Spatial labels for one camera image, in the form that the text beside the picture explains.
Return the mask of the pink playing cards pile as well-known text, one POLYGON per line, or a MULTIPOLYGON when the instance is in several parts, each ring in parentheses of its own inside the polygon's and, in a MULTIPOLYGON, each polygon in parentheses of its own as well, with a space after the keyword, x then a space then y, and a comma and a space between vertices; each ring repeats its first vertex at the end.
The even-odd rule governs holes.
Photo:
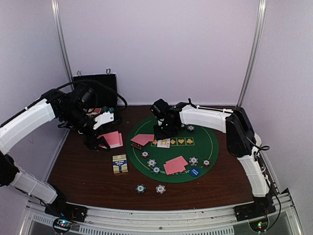
POLYGON ((98 139, 100 139, 101 137, 103 137, 107 141, 110 148, 117 148, 123 146, 122 134, 119 133, 118 131, 100 135, 98 139))

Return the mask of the dealt card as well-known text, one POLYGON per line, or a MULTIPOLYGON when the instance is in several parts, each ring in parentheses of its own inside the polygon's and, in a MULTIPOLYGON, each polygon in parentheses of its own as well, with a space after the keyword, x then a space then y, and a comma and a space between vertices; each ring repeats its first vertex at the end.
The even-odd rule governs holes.
POLYGON ((154 139, 154 134, 137 134, 131 139, 131 142, 145 146, 147 143, 153 142, 154 139))

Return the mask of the blue beige chip mat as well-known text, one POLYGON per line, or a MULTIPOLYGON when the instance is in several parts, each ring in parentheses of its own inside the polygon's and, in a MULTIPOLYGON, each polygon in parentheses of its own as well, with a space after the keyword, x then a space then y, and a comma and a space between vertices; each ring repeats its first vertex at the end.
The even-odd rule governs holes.
POLYGON ((148 167, 155 167, 157 165, 157 162, 155 159, 149 159, 147 161, 147 165, 148 165, 148 167))
POLYGON ((191 166, 197 166, 197 165, 198 165, 198 162, 199 162, 199 160, 198 160, 198 158, 196 158, 196 157, 191 157, 191 158, 189 158, 189 164, 190 164, 191 166))

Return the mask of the blue green chip mat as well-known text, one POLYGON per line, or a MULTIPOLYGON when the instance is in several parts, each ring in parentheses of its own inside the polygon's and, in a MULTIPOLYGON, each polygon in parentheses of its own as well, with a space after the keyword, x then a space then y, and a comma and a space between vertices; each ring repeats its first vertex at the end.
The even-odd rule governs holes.
POLYGON ((159 174, 161 172, 161 168, 159 166, 154 166, 152 169, 151 169, 151 173, 152 174, 159 174))

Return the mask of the blue small blind button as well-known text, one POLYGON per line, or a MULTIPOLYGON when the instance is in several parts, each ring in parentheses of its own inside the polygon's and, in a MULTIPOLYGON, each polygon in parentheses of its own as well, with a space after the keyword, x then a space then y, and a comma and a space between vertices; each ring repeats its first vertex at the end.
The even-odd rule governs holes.
POLYGON ((190 169, 189 173, 192 177, 199 177, 201 175, 201 170, 197 167, 193 167, 190 169))

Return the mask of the blue beige 10 chip stack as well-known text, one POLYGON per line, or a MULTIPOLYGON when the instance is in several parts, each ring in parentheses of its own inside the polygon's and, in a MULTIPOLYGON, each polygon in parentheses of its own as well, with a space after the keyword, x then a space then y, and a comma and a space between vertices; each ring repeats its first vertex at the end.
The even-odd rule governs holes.
POLYGON ((156 186, 156 193, 163 194, 166 191, 165 185, 157 185, 156 186))

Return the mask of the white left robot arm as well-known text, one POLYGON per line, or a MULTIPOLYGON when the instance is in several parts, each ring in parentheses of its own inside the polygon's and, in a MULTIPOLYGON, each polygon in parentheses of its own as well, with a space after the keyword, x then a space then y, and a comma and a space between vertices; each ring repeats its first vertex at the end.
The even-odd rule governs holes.
POLYGON ((77 87, 69 93, 61 89, 70 83, 47 91, 0 126, 0 185, 12 186, 39 199, 59 217, 66 217, 70 213, 66 196, 55 186, 22 170, 8 153, 24 137, 54 119, 60 121, 59 128, 80 132, 88 149, 109 151, 111 147, 102 134, 105 126, 114 121, 114 115, 88 115, 91 103, 98 102, 98 94, 90 87, 91 83, 120 98, 124 103, 123 109, 127 109, 126 99, 115 90, 98 81, 83 79, 76 81, 77 87))

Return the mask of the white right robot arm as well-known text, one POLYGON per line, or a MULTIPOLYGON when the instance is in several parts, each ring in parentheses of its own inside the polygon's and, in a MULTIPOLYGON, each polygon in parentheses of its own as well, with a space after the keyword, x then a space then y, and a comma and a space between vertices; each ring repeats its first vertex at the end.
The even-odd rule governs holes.
POLYGON ((175 137, 191 125, 225 133, 226 148, 239 160, 251 185, 253 203, 248 209, 255 216, 276 210, 273 202, 275 193, 261 162, 261 152, 268 151, 270 147, 262 145, 242 107, 217 109, 195 105, 191 101, 171 106, 159 99, 150 110, 157 119, 154 134, 158 140, 175 137))

